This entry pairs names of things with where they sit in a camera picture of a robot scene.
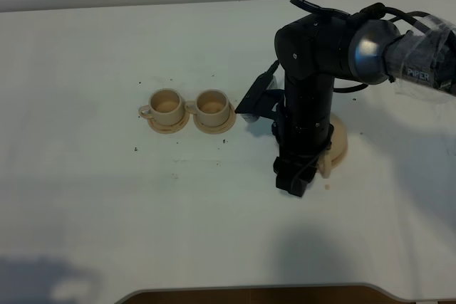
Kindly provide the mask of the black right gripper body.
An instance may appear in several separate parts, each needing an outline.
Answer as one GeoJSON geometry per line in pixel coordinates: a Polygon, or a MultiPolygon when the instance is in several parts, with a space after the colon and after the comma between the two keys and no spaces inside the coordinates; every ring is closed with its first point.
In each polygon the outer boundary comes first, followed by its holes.
{"type": "Polygon", "coordinates": [[[304,195],[315,177],[318,159],[331,146],[333,131],[328,120],[305,128],[273,123],[273,135],[279,145],[279,156],[273,164],[278,189],[296,197],[304,195]]]}

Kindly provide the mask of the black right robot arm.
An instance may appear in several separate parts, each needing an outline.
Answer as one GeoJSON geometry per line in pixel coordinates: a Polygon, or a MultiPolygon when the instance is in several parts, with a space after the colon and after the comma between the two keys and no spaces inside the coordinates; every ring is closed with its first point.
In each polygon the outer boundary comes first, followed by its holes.
{"type": "Polygon", "coordinates": [[[405,13],[382,3],[354,14],[291,0],[306,12],[276,32],[284,69],[274,136],[276,186],[302,196],[318,160],[331,145],[331,103],[337,79],[356,91],[398,79],[455,94],[455,31],[422,11],[405,13]]]}

